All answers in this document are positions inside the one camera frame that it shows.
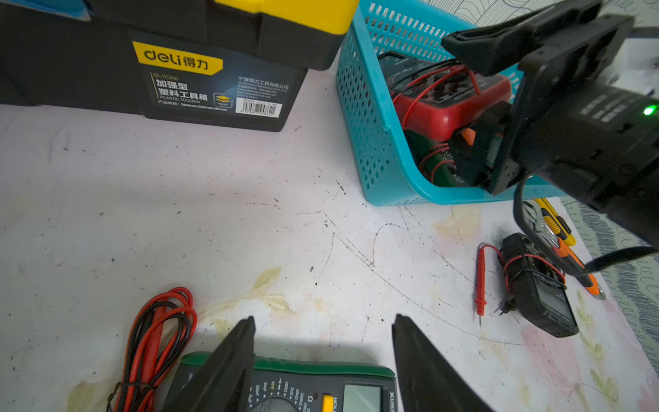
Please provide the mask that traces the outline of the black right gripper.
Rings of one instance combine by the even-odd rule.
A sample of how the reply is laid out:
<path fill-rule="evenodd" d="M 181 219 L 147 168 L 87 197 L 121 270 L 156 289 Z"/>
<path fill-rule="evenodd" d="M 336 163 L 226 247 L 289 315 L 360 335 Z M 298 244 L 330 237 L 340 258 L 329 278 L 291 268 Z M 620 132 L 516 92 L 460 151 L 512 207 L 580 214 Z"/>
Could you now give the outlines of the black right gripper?
<path fill-rule="evenodd" d="M 657 195 L 658 99 L 600 80 L 634 25 L 601 8 L 563 1 L 442 39 L 477 74 L 523 73 L 507 132 L 511 185 L 534 174 L 573 196 Z"/>

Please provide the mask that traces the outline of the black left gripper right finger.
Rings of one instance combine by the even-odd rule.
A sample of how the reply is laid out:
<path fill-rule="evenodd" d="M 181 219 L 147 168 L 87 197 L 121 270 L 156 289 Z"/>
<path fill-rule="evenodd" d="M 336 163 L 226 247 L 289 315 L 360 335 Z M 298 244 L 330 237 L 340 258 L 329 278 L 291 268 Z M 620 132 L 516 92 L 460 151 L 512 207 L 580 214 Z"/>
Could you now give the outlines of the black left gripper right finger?
<path fill-rule="evenodd" d="M 396 315 L 392 341 L 404 410 L 491 410 L 410 317 Z"/>

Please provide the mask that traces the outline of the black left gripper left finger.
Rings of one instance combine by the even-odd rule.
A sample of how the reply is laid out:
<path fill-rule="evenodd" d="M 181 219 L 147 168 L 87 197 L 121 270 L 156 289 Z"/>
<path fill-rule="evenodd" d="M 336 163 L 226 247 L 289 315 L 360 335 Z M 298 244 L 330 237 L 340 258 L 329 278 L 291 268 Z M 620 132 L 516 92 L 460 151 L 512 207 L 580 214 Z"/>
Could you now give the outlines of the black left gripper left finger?
<path fill-rule="evenodd" d="M 247 411 L 255 361 L 254 317 L 242 319 L 165 411 Z"/>

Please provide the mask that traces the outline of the red multimeter with leads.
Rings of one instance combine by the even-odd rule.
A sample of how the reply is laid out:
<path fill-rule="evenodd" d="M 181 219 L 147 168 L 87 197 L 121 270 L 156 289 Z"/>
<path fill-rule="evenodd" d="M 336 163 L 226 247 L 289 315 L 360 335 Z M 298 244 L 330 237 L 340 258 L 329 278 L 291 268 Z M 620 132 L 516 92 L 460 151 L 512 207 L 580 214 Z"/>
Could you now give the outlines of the red multimeter with leads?
<path fill-rule="evenodd" d="M 388 51 L 379 66 L 403 130 L 434 142 L 449 140 L 512 97 L 508 77 L 476 74 L 454 58 L 430 62 Z"/>

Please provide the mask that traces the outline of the green multimeter with leads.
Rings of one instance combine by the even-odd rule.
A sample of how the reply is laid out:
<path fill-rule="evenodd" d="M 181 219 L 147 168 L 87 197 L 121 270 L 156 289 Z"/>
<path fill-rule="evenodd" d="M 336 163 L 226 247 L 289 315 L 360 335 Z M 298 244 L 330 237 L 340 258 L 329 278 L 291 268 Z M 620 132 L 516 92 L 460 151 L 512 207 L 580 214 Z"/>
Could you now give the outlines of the green multimeter with leads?
<path fill-rule="evenodd" d="M 456 164 L 446 142 L 435 142 L 418 133 L 405 132 L 408 146 L 421 174 L 438 187 L 467 187 L 458 175 Z"/>

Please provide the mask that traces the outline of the small black multimeter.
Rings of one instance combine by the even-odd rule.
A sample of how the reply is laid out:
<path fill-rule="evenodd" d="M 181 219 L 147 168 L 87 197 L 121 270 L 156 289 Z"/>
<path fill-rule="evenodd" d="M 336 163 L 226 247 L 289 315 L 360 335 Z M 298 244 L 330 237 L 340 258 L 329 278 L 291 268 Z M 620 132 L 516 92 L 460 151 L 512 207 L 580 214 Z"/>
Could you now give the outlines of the small black multimeter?
<path fill-rule="evenodd" d="M 578 334 L 564 276 L 528 237 L 511 234 L 502 241 L 500 251 L 508 299 L 499 312 L 519 312 L 530 324 L 557 338 Z"/>

